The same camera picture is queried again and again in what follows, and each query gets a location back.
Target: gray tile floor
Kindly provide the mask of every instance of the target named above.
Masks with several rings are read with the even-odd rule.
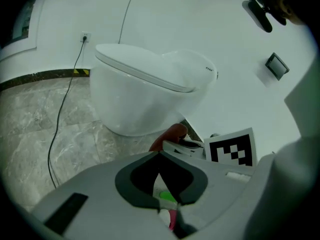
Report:
[[[43,80],[0,93],[0,173],[14,202],[28,211],[54,189],[47,155],[70,78]],[[51,151],[58,182],[94,165],[148,151],[160,133],[124,137],[106,128],[91,103],[89,78],[72,80]]]

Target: green object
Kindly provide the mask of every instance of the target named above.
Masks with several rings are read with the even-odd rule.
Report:
[[[172,196],[172,194],[169,191],[162,191],[160,193],[160,198],[164,200],[168,200],[173,203],[177,203],[176,199]]]

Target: white toilet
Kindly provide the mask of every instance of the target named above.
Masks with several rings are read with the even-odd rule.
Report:
[[[194,109],[217,79],[214,64],[191,50],[158,55],[126,44],[99,44],[95,56],[93,104],[105,126],[123,136],[143,136],[181,122],[183,109]]]

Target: yellow and black warning tape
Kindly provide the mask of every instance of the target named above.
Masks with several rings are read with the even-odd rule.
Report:
[[[81,68],[78,68],[78,69],[75,69],[73,71],[74,74],[79,74],[79,75],[86,75],[86,76],[89,76],[90,75],[90,70],[89,69],[81,69]]]

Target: pink object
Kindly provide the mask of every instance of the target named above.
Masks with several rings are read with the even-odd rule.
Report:
[[[169,210],[169,214],[170,214],[169,229],[171,231],[173,231],[176,226],[176,222],[177,222],[177,211],[176,210]]]

